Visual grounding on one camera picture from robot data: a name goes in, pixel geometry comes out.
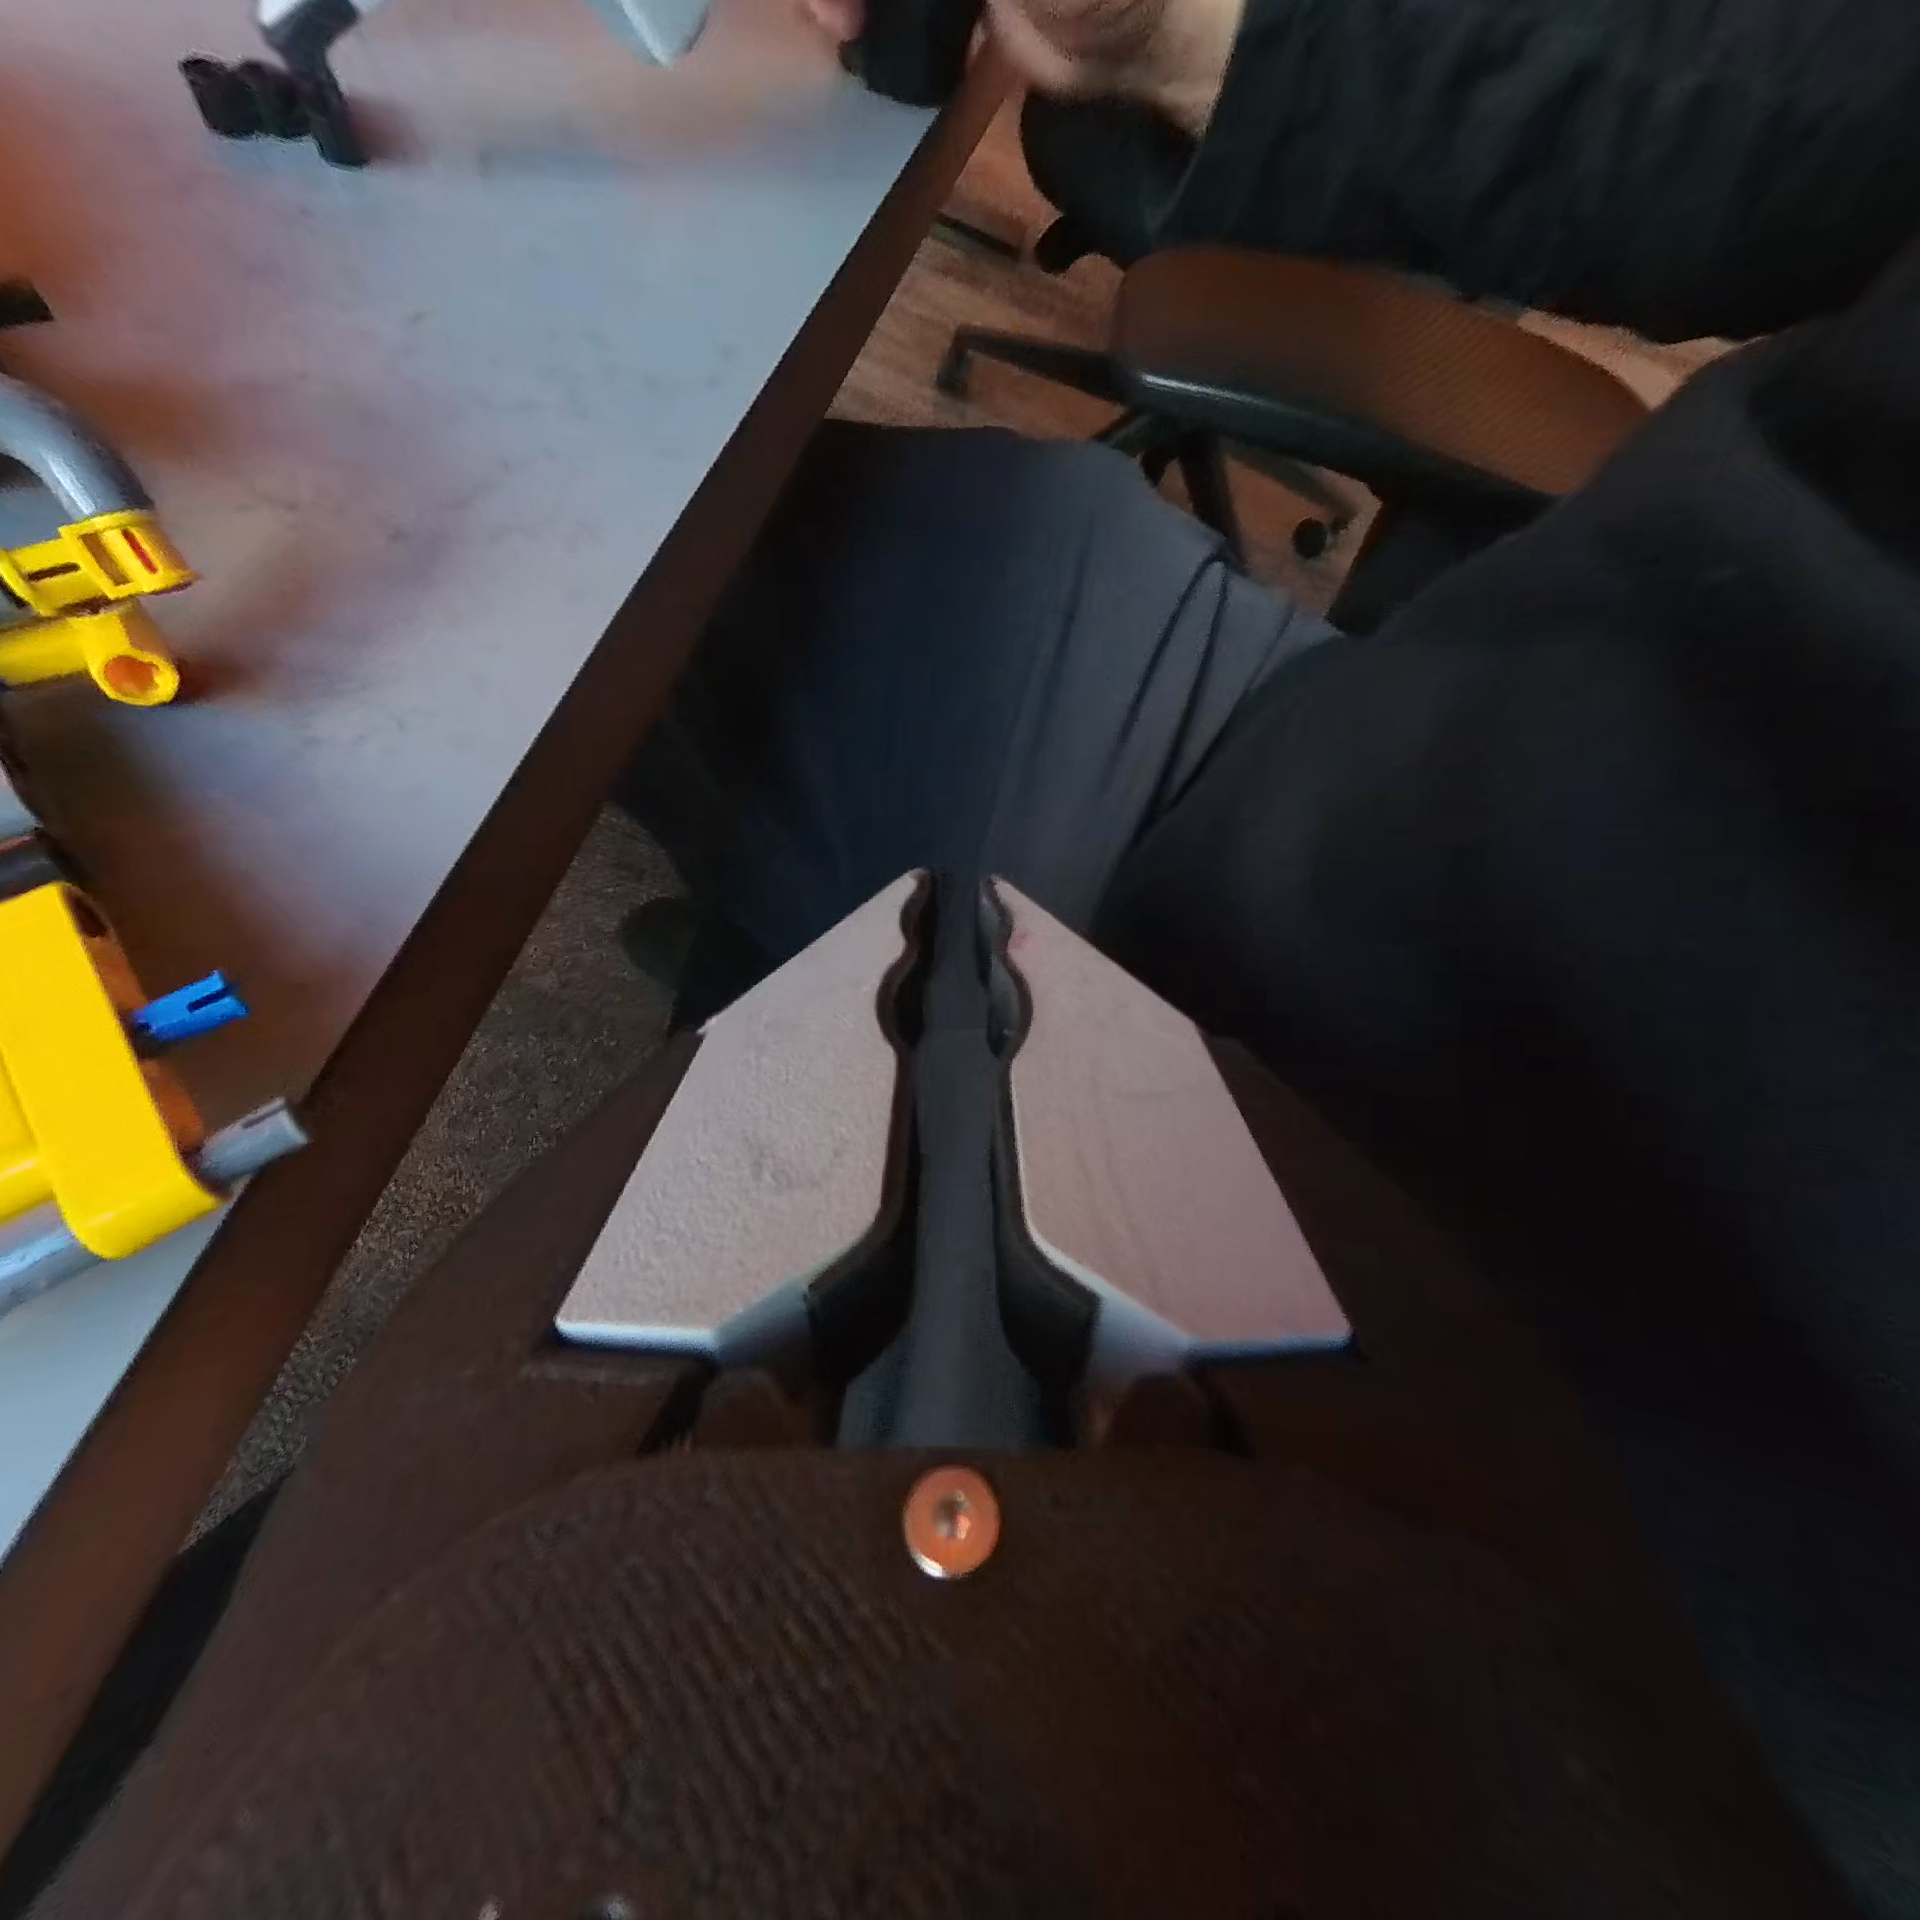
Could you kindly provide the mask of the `person's grey trouser legs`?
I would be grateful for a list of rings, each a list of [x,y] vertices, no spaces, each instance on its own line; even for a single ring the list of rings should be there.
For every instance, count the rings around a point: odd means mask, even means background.
[[[1332,627],[1094,442],[828,418],[612,802],[721,923],[696,1026],[909,870],[1085,928]]]

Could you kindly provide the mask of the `grey desk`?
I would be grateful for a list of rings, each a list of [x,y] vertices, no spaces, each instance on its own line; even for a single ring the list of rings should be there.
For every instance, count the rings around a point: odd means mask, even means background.
[[[269,1398],[643,723],[981,141],[791,5],[673,69],[584,5],[387,5],[337,57],[362,172],[207,134],[248,5],[4,5],[12,340],[202,570],[172,711],[18,716],[143,967],[251,1021],[211,1120],[309,1146],[4,1319],[4,1846]]]

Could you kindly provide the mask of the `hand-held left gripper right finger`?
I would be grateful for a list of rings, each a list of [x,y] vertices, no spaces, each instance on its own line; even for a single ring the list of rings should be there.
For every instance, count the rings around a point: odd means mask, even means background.
[[[1193,1021],[1009,881],[981,886],[1009,1309],[1043,1366],[1161,1375],[1351,1344]]]

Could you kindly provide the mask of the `person's right hand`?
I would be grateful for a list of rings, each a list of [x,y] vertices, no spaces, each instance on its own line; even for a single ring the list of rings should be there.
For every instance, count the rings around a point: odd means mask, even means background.
[[[802,12],[833,50],[862,26],[862,5]],[[1300,20],[1297,5],[986,5],[970,60],[986,46],[1035,99],[1130,104],[1193,148],[1259,149],[1313,60]]]

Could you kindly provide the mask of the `black connector brick piece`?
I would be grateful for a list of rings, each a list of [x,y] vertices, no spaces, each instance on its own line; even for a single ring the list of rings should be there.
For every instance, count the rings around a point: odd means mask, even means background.
[[[299,71],[272,60],[186,57],[177,76],[202,133],[225,143],[299,143],[338,171],[369,161],[369,143],[330,69]]]

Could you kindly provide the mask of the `person's right forearm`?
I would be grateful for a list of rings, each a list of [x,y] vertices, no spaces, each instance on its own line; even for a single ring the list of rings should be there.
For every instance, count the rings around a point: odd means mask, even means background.
[[[1297,5],[1297,114],[1140,185],[1306,252],[1647,340],[1917,326],[1917,5]]]

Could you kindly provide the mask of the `yellow toy brick vehicle model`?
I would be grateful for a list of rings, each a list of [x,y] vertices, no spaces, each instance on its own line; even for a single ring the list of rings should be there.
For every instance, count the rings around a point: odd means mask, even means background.
[[[149,602],[197,582],[146,488],[56,395],[4,379],[4,466],[56,507],[4,548],[4,692],[91,684],[168,708]],[[288,1098],[211,1131],[168,1052],[245,1021],[222,971],[146,994],[4,730],[4,1315],[222,1208],[307,1149]]]

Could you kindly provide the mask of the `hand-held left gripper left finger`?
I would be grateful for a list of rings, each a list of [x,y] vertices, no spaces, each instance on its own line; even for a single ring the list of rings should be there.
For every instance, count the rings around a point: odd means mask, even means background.
[[[697,1026],[678,1086],[556,1309],[573,1349],[782,1365],[904,1213],[896,994],[920,873],[899,873]]]

